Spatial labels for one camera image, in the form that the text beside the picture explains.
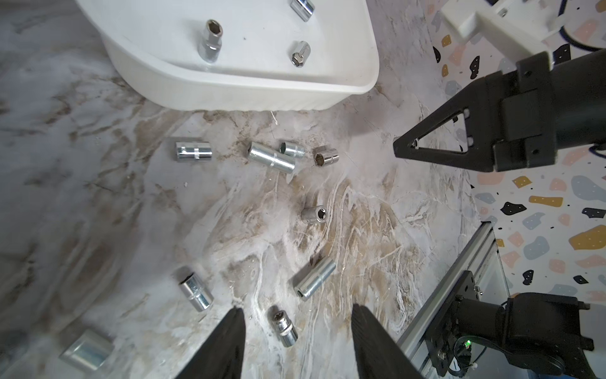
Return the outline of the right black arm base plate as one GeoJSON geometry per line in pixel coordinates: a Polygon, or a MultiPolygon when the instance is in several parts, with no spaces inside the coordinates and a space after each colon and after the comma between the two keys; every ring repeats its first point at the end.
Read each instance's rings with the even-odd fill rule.
{"type": "Polygon", "coordinates": [[[464,299],[478,299],[473,273],[469,270],[462,272],[424,334],[429,360],[439,377],[446,376],[454,358],[453,349],[459,335],[456,312],[464,299]]]}

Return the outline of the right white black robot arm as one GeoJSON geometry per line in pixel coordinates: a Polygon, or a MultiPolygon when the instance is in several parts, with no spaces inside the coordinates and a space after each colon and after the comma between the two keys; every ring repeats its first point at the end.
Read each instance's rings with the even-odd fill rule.
{"type": "MultiPolygon", "coordinates": [[[[555,163],[563,148],[605,144],[605,52],[565,63],[540,53],[508,74],[471,82],[395,140],[394,154],[472,171],[512,171],[555,163]]],[[[439,375],[468,342],[504,354],[512,366],[538,374],[592,378],[582,335],[588,303],[573,296],[522,293],[503,305],[472,294],[464,272],[433,306],[423,339],[439,375]]]]}

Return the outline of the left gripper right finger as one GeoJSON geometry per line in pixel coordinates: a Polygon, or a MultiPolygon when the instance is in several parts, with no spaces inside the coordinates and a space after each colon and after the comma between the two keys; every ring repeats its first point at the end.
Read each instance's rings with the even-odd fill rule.
{"type": "Polygon", "coordinates": [[[422,378],[367,307],[353,305],[351,329],[360,378],[422,378]]]}

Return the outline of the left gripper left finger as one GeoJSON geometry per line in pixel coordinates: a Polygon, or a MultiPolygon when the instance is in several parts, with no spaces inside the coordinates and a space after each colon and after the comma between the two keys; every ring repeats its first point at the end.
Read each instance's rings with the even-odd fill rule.
{"type": "Polygon", "coordinates": [[[246,348],[242,308],[230,309],[176,378],[241,378],[246,348]]]}

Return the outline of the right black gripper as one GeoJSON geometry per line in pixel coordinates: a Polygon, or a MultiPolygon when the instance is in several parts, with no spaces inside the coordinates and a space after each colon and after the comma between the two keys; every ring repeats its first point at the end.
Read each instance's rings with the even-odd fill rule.
{"type": "Polygon", "coordinates": [[[493,172],[549,166],[561,149],[582,145],[605,154],[604,50],[555,66],[540,53],[472,81],[393,149],[401,159],[493,172]]]}

